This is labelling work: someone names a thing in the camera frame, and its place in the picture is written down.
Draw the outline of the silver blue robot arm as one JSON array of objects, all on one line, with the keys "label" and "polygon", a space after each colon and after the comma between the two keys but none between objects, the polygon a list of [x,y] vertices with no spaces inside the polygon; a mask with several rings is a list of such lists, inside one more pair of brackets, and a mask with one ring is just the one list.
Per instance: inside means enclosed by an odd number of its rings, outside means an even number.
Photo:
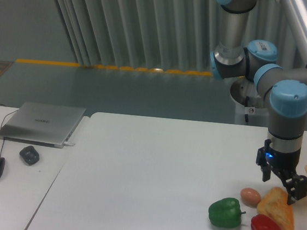
[{"label": "silver blue robot arm", "polygon": [[243,47],[249,12],[260,0],[216,0],[227,13],[225,31],[210,54],[218,79],[244,76],[268,110],[268,137],[257,151],[263,181],[275,174],[286,188],[288,204],[307,194],[307,178],[296,173],[307,116],[307,0],[276,0],[283,8],[305,67],[284,70],[276,64],[277,50],[255,40]]}]

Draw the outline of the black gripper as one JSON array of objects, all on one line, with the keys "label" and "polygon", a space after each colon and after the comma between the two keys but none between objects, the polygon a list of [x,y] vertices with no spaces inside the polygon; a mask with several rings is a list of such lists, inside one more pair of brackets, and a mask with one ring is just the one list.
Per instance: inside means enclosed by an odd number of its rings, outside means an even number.
[{"label": "black gripper", "polygon": [[258,149],[256,164],[261,168],[263,181],[270,179],[271,172],[282,181],[288,194],[287,205],[292,205],[307,194],[307,177],[296,173],[301,149],[284,153],[271,148],[271,143],[267,139],[265,146]]}]

